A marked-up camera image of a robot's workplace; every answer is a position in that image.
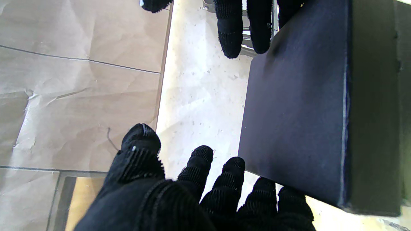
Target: black fuzzy glove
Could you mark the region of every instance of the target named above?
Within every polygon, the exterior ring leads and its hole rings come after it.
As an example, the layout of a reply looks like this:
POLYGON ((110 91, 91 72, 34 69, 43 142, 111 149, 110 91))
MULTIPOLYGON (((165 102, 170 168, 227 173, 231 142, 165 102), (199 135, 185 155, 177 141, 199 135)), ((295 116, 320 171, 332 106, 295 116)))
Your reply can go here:
MULTIPOLYGON (((153 13, 165 9, 173 0, 143 0, 143 9, 153 13)), ((247 15, 250 21, 251 41, 257 54, 263 54, 270 47, 273 2, 279 6, 279 28, 296 14, 307 0, 247 0, 247 15)), ((217 15, 218 39, 224 55, 236 58, 242 44, 242 1, 214 0, 217 15)))
POLYGON ((315 230, 305 196, 259 178, 237 210, 244 181, 244 160, 233 157, 199 203, 213 158, 196 148, 177 181, 166 180, 158 160, 160 140, 145 124, 125 135, 104 185, 76 231, 315 230))

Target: marble surface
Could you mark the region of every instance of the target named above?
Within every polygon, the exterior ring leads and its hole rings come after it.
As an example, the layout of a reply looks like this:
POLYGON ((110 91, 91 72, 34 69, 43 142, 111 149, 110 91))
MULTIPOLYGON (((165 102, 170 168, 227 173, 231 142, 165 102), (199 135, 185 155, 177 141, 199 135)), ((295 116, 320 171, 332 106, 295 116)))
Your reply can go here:
MULTIPOLYGON (((216 15, 201 6, 201 1, 174 2, 157 133, 160 158, 171 178, 178 176, 196 147, 215 150, 208 192, 223 164, 237 156, 252 59, 224 56, 216 15)), ((246 173, 241 201, 257 178, 246 173)))

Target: floor tile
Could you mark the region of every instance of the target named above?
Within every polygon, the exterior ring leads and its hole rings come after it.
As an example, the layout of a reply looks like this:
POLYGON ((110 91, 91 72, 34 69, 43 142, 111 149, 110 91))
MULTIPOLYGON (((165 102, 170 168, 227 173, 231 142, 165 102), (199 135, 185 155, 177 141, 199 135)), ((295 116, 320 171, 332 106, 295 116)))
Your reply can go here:
POLYGON ((169 11, 137 0, 0 3, 0 45, 160 72, 169 11))
POLYGON ((45 231, 58 174, 0 169, 0 230, 45 231))
POLYGON ((8 80, 0 93, 24 92, 28 97, 28 102, 23 93, 9 98, 20 106, 0 104, 10 118, 14 116, 4 122, 13 130, 8 146, 1 147, 6 155, 0 165, 107 171, 117 152, 107 139, 108 128, 119 147, 134 124, 154 125, 159 74, 8 49, 2 50, 0 60, 8 60, 0 64, 0 77, 8 80), (15 77, 7 78, 9 73, 15 77))

